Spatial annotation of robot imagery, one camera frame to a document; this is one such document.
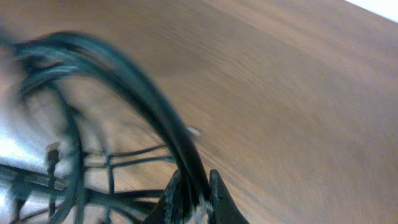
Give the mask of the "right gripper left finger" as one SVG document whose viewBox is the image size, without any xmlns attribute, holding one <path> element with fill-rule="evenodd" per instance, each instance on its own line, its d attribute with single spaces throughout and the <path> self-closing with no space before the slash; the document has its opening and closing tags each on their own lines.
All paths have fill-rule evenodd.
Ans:
<svg viewBox="0 0 398 224">
<path fill-rule="evenodd" d="M 142 224 L 180 224 L 183 223 L 183 203 L 181 174 L 176 170 L 163 191 L 153 211 Z"/>
</svg>

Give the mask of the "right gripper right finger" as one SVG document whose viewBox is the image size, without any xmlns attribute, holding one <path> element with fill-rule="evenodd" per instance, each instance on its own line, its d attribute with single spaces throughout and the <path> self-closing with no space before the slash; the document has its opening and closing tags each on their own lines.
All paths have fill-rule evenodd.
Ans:
<svg viewBox="0 0 398 224">
<path fill-rule="evenodd" d="M 236 206 L 220 173 L 210 170 L 210 202 L 213 207 L 208 212 L 209 224 L 249 224 Z"/>
</svg>

